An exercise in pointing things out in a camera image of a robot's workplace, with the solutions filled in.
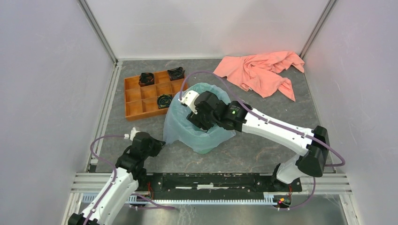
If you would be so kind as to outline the green plastic trash bin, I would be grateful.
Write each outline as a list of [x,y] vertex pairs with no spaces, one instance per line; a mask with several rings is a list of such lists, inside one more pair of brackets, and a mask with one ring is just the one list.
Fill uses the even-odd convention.
[[198,154],[207,154],[209,153],[211,150],[213,150],[215,147],[211,147],[211,148],[205,148],[205,149],[193,149],[194,152],[198,153]]

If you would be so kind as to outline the translucent blue trash bag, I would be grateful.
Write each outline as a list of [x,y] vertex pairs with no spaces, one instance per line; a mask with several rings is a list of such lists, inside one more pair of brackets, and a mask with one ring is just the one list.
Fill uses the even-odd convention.
[[204,131],[191,124],[186,118],[191,110],[181,105],[179,95],[178,92],[173,97],[166,114],[163,128],[163,140],[166,144],[179,140],[192,150],[205,149],[217,147],[236,135],[235,131],[228,131],[219,126]]

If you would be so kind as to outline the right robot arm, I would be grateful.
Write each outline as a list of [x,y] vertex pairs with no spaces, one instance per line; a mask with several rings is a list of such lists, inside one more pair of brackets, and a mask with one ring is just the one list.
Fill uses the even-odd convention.
[[295,152],[294,157],[276,166],[271,178],[274,190],[284,191],[295,179],[304,175],[323,176],[329,155],[326,128],[298,127],[262,114],[239,101],[225,103],[210,91],[199,94],[190,90],[180,96],[179,102],[191,110],[187,120],[202,130],[219,126],[225,130],[253,134]]

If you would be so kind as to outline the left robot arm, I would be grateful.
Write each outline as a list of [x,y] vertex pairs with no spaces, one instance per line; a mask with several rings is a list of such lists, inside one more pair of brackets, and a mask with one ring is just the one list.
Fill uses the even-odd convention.
[[131,145],[123,151],[116,164],[97,155],[94,145],[90,145],[92,155],[110,165],[113,172],[90,205],[69,217],[69,225],[111,225],[128,198],[135,191],[146,188],[145,160],[157,156],[166,143],[136,129],[118,137],[130,140]]

